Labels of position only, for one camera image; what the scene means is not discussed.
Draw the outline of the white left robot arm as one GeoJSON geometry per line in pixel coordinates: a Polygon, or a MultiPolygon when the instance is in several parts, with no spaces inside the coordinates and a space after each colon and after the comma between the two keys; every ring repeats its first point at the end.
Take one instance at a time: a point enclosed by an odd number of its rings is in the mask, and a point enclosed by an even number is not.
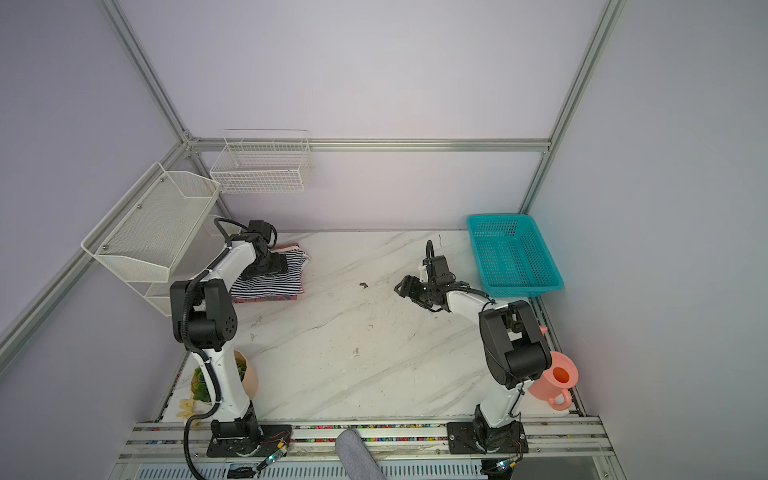
{"type": "Polygon", "coordinates": [[[182,445],[185,459],[192,455],[189,437],[193,424],[211,421],[207,454],[211,457],[278,458],[288,450],[291,427],[267,434],[259,424],[247,395],[230,341],[238,319],[230,289],[247,266],[259,258],[251,242],[229,240],[201,272],[170,287],[173,333],[197,361],[211,407],[185,421],[182,445]]]}

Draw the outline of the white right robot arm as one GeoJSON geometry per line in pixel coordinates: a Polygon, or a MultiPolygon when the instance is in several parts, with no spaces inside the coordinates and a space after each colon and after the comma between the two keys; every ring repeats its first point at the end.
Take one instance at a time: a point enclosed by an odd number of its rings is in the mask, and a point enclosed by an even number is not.
{"type": "Polygon", "coordinates": [[[525,300],[502,304],[464,282],[438,286],[404,277],[395,293],[432,312],[459,314],[478,326],[483,356],[495,385],[475,407],[469,422],[447,424],[452,454],[510,454],[529,451],[521,402],[552,366],[552,354],[536,315],[525,300]]]}

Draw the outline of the red white striped tank top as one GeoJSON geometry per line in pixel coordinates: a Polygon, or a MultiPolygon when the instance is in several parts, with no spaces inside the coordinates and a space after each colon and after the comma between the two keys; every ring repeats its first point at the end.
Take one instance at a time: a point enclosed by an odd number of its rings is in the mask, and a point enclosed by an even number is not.
{"type": "Polygon", "coordinates": [[[301,246],[298,243],[288,243],[276,245],[271,248],[272,253],[287,254],[288,252],[301,251],[301,246]]]}

